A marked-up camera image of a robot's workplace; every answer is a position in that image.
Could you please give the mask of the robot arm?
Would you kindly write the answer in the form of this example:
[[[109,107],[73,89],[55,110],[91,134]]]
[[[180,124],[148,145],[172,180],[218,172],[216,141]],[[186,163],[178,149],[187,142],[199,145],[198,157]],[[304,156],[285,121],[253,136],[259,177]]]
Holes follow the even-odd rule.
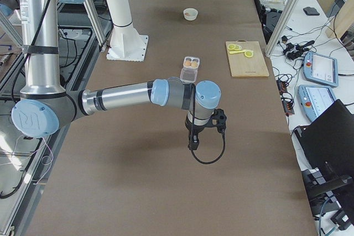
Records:
[[[224,133],[226,117],[218,108],[221,91],[212,81],[193,84],[169,78],[97,91],[67,92],[60,84],[58,1],[19,0],[25,86],[11,116],[23,134],[46,137],[83,116],[149,102],[187,111],[185,125],[189,130],[188,147],[192,151],[197,149],[198,134],[204,128],[215,127],[219,133]]]

